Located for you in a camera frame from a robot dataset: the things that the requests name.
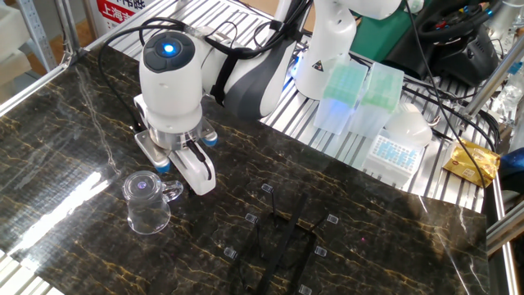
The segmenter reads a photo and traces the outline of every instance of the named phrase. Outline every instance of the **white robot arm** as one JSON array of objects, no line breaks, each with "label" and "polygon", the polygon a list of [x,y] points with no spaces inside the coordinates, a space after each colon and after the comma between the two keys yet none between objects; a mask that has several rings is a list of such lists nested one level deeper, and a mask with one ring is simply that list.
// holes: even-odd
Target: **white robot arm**
[{"label": "white robot arm", "polygon": [[308,98],[319,100],[326,87],[335,58],[346,55],[357,32],[350,10],[361,16],[382,20],[390,16],[402,0],[315,0],[313,36],[295,73],[296,88]]},{"label": "white robot arm", "polygon": [[[317,20],[307,58],[316,62],[349,52],[356,25],[348,8],[383,18],[400,1],[316,1]],[[135,105],[147,130],[135,139],[158,170],[173,162],[199,195],[215,187],[213,163],[196,143],[200,138],[206,145],[216,140],[202,118],[202,89],[241,119],[269,115],[277,106],[296,46],[293,34],[301,30],[311,4],[312,0],[281,0],[270,27],[273,34],[255,50],[230,47],[228,40],[220,42],[191,29],[187,31],[192,34],[164,32],[145,43],[140,61],[142,94]],[[317,70],[307,63],[304,69],[296,77],[297,87],[299,83],[322,87],[328,81],[327,72],[317,80]]]}]

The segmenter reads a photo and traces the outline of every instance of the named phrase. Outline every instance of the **black strap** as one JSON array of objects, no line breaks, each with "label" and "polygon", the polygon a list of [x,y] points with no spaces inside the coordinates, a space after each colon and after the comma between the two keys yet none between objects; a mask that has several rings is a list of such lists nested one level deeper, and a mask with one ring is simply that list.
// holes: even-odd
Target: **black strap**
[{"label": "black strap", "polygon": [[222,69],[219,72],[219,76],[216,78],[215,85],[211,88],[210,94],[215,97],[215,101],[220,105],[224,106],[224,99],[226,93],[224,87],[228,82],[229,76],[233,72],[235,65],[237,64],[238,58],[235,56],[228,56],[222,65]]},{"label": "black strap", "polygon": [[269,28],[277,32],[283,31],[287,37],[297,42],[302,41],[302,36],[304,35],[298,30],[298,24],[288,25],[278,20],[271,20]]},{"label": "black strap", "polygon": [[[287,25],[285,23],[282,23],[281,21],[271,20],[269,28],[278,32],[283,31],[289,39],[293,39],[294,41],[300,42],[302,40],[303,34],[297,29],[298,25]],[[208,42],[211,42],[211,44],[219,44],[213,39],[209,39]],[[233,72],[233,69],[237,64],[238,56],[240,55],[240,53],[242,53],[242,51],[242,48],[238,48],[235,54],[228,54],[228,57],[222,65],[222,69],[220,69],[219,76],[216,78],[215,85],[213,85],[213,87],[211,88],[210,94],[215,97],[215,101],[222,107],[224,106],[224,99],[226,96],[224,92],[224,87],[226,86],[229,76],[231,76],[231,73]]]}]

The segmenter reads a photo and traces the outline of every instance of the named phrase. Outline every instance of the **black marble surface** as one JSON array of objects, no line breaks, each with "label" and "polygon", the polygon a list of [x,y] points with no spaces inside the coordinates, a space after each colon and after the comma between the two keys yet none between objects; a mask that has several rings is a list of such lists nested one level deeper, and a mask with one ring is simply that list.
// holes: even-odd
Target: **black marble surface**
[{"label": "black marble surface", "polygon": [[[264,220],[275,189],[278,213],[290,218],[308,193],[299,225],[327,213],[300,277],[312,294],[487,293],[486,220],[467,209],[402,193],[271,128],[230,116],[204,101],[219,134],[213,148],[217,187],[187,191],[170,203],[160,233],[128,226],[120,187],[128,175],[153,170],[133,140],[128,114],[97,72],[96,54],[0,118],[0,249],[66,294],[245,294],[267,263],[235,261],[253,243],[247,213]],[[140,93],[138,64],[108,51],[108,75],[131,103]],[[176,170],[162,179],[180,179]],[[271,253],[278,237],[263,238]],[[285,255],[296,256],[293,243]],[[290,293],[279,270],[268,294]]]}]

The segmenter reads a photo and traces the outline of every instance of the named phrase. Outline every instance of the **black cable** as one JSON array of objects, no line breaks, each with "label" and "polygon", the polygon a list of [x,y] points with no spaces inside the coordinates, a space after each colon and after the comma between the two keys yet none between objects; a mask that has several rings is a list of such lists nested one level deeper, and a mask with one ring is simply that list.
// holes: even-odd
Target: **black cable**
[{"label": "black cable", "polygon": [[[413,84],[416,84],[416,85],[423,86],[432,96],[436,96],[432,86],[427,85],[425,83],[421,83],[421,82],[415,81],[415,80],[410,80],[409,82],[413,83]],[[456,95],[454,95],[454,94],[452,94],[450,92],[444,91],[442,89],[438,89],[438,91],[439,91],[439,93],[441,95],[440,99],[445,99],[445,100],[450,100],[450,101],[459,101],[459,100],[463,100],[463,99],[466,99],[466,98],[472,98],[475,95],[477,95],[477,93],[472,93],[472,94],[468,94],[468,95],[465,95],[465,96],[462,96],[462,97],[457,97]]]},{"label": "black cable", "polygon": [[212,34],[216,33],[216,31],[218,31],[218,30],[220,29],[220,27],[222,27],[222,25],[226,25],[226,24],[233,25],[233,27],[235,28],[235,38],[233,38],[233,41],[231,41],[231,44],[229,44],[229,47],[230,47],[230,48],[233,48],[233,44],[235,43],[235,41],[237,41],[237,36],[238,36],[238,27],[237,27],[237,25],[235,25],[235,23],[233,23],[232,21],[226,20],[225,22],[223,22],[222,24],[220,24],[218,27],[216,27],[216,29],[214,29],[213,32],[211,32],[210,34],[207,34],[206,37],[209,37],[209,36],[211,36]]},{"label": "black cable", "polygon": [[[351,54],[351,53],[350,53],[350,55],[351,55],[351,58],[354,59],[355,61],[357,61],[359,64],[361,64],[361,65],[366,66],[367,68],[369,68],[369,65],[368,65],[365,61],[363,61],[360,57],[357,57],[357,56],[355,56],[355,55],[353,55],[353,54]],[[414,80],[410,80],[409,82],[410,82],[410,83],[414,82],[415,84],[420,84],[420,85],[427,86],[427,85],[425,85],[425,84],[421,84],[421,83],[419,83],[419,82],[417,82],[417,81],[414,81]],[[405,87],[405,86],[402,86],[402,89],[403,89],[404,91],[408,92],[408,93],[411,93],[412,95],[416,95],[416,96],[418,96],[418,97],[420,97],[420,98],[422,98],[422,99],[424,99],[424,100],[426,100],[426,101],[428,101],[428,102],[431,102],[431,103],[433,103],[433,104],[436,104],[437,106],[438,106],[438,104],[439,104],[438,101],[436,101],[436,100],[434,100],[434,99],[432,99],[432,98],[430,98],[430,97],[428,97],[428,96],[426,96],[426,95],[424,95],[424,94],[418,93],[418,92],[416,92],[416,91],[414,91],[414,90],[412,90],[412,89],[410,89],[410,88],[407,88],[407,87]],[[472,122],[471,120],[469,120],[468,118],[466,118],[466,117],[462,116],[460,113],[456,112],[454,109],[452,109],[452,108],[450,108],[450,107],[447,107],[447,106],[443,106],[443,107],[444,107],[444,109],[446,109],[447,111],[449,111],[451,114],[453,114],[454,116],[457,116],[459,119],[463,120],[464,122],[466,122],[466,124],[470,125],[470,126],[473,127],[476,131],[478,131],[478,132],[482,135],[482,137],[486,140],[486,142],[490,145],[491,150],[492,150],[493,152],[495,151],[495,149],[496,149],[496,144],[493,143],[493,142],[491,141],[490,136],[489,136],[488,134],[486,134],[486,132],[484,132],[483,129],[481,129],[478,125],[476,125],[475,123],[473,123],[473,122]],[[500,132],[499,132],[499,128],[498,128],[499,123],[495,120],[495,118],[493,118],[493,116],[491,116],[490,114],[486,113],[485,111],[482,111],[482,110],[479,111],[479,115],[481,115],[481,117],[483,117],[483,119],[485,119],[486,122],[488,123],[488,125],[493,129],[493,132],[494,132],[494,135],[495,135],[495,141],[498,143],[498,142],[500,141]],[[445,137],[440,136],[439,134],[438,134],[437,136],[439,136],[439,137],[441,137],[441,138],[449,138],[449,137],[447,137],[447,136],[445,136]]]},{"label": "black cable", "polygon": [[464,145],[462,140],[460,140],[460,137],[457,134],[457,131],[454,129],[454,127],[452,126],[451,122],[449,121],[448,116],[445,114],[444,106],[442,104],[440,96],[438,95],[439,89],[438,89],[438,87],[436,87],[435,80],[433,79],[433,74],[431,73],[431,69],[430,69],[429,65],[427,64],[427,60],[426,60],[426,57],[424,55],[424,49],[422,49],[422,45],[420,44],[420,38],[418,37],[417,26],[415,25],[415,19],[413,18],[413,15],[411,14],[411,8],[409,7],[408,0],[404,0],[404,3],[405,3],[406,8],[408,9],[408,15],[409,15],[409,19],[411,20],[411,25],[413,26],[413,31],[415,33],[415,38],[416,38],[416,41],[417,41],[418,50],[420,51],[420,54],[422,55],[422,60],[424,61],[424,66],[426,67],[427,73],[429,74],[429,77],[431,79],[431,84],[433,85],[433,88],[435,89],[436,100],[439,103],[438,106],[440,108],[440,111],[442,111],[442,116],[444,117],[446,123],[448,124],[449,129],[451,129],[451,133],[453,133],[454,137],[458,140],[458,143],[460,143],[460,146],[464,149],[464,151],[466,152],[466,154],[468,155],[470,160],[473,162],[473,165],[475,166],[475,168],[477,168],[477,171],[478,171],[478,173],[479,173],[479,175],[481,177],[482,188],[486,189],[486,182],[484,180],[484,176],[482,175],[481,168],[478,166],[477,162],[475,161],[475,159],[473,158],[471,153],[468,151],[468,149],[466,148],[466,146]]},{"label": "black cable", "polygon": [[133,120],[133,132],[135,133],[138,133],[140,131],[143,131],[144,128],[142,126],[142,124],[140,123],[140,120],[135,116],[135,114],[133,113],[133,111],[131,110],[131,108],[128,106],[127,103],[125,103],[124,99],[120,96],[120,94],[118,93],[118,91],[116,91],[116,88],[111,84],[111,82],[109,81],[109,79],[107,78],[106,76],[106,73],[104,72],[104,69],[102,67],[102,57],[103,57],[103,54],[106,50],[106,48],[109,46],[109,44],[113,41],[115,41],[117,38],[119,37],[122,37],[126,34],[130,34],[130,33],[134,33],[136,31],[141,31],[141,30],[147,30],[147,29],[164,29],[164,30],[173,30],[174,27],[172,25],[141,25],[141,26],[138,26],[138,27],[134,27],[134,28],[131,28],[131,29],[125,29],[125,30],[122,30],[120,32],[117,32],[115,34],[113,34],[112,36],[110,36],[105,42],[104,44],[102,45],[102,47],[100,48],[100,52],[98,53],[98,70],[100,71],[100,76],[102,77],[102,79],[104,80],[104,82],[107,84],[107,87],[109,87],[109,89],[111,90],[111,92],[116,96],[116,98],[122,102],[122,105],[124,105],[124,108],[125,110],[129,113],[129,115],[131,116],[132,120]]},{"label": "black cable", "polygon": [[[163,22],[171,23],[177,26],[176,30],[180,30],[180,31],[184,31],[184,29],[186,28],[186,24],[184,24],[182,21],[175,20],[169,17],[152,17],[149,20],[144,21],[142,25],[149,25],[150,23],[155,22],[155,21],[163,21]],[[140,39],[140,43],[142,44],[142,46],[144,46],[146,42],[144,41],[142,30],[138,31],[138,38]]]},{"label": "black cable", "polygon": [[213,46],[216,50],[227,54],[229,56],[234,56],[239,60],[251,59],[257,57],[261,53],[267,52],[268,50],[273,49],[275,46],[279,45],[284,38],[286,37],[289,30],[296,29],[294,24],[298,18],[307,11],[307,9],[313,4],[313,0],[303,0],[300,2],[299,7],[293,10],[292,14],[285,19],[284,26],[278,32],[275,32],[270,38],[269,41],[262,47],[257,49],[251,48],[229,48],[224,46],[222,43],[219,43],[209,37],[205,38],[205,41]]},{"label": "black cable", "polygon": [[[436,104],[437,106],[439,106],[439,103],[438,101],[436,100],[433,100],[431,98],[429,98],[428,96],[425,96],[423,94],[420,94],[410,88],[407,88],[405,86],[402,87],[402,89],[404,91],[407,91],[413,95],[417,95],[419,96],[420,98],[424,99],[424,100],[427,100],[428,102],[431,102],[431,103],[434,103]],[[473,127],[476,131],[478,131],[483,138],[486,139],[486,142],[490,145],[490,148],[492,151],[495,151],[495,144],[491,141],[491,138],[488,136],[488,134],[486,134],[486,132],[484,132],[484,130],[482,130],[481,127],[479,127],[477,124],[473,123],[471,120],[469,120],[468,118],[462,116],[461,114],[459,114],[458,112],[456,112],[454,109],[452,109],[451,107],[448,107],[448,106],[444,106],[443,105],[443,108],[445,110],[447,110],[449,113],[451,113],[452,115],[454,116],[457,116],[460,120],[463,120],[464,122],[466,122],[468,125],[470,125],[471,127]]]}]

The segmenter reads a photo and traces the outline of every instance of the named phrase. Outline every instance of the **clear glass cup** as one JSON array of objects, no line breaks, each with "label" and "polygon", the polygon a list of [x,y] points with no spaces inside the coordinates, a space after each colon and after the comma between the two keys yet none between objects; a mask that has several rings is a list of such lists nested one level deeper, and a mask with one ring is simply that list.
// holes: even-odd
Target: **clear glass cup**
[{"label": "clear glass cup", "polygon": [[128,203],[128,223],[139,234],[155,234],[161,231],[171,217],[168,202],[183,191],[182,184],[175,180],[162,182],[150,171],[131,174],[122,186]]}]

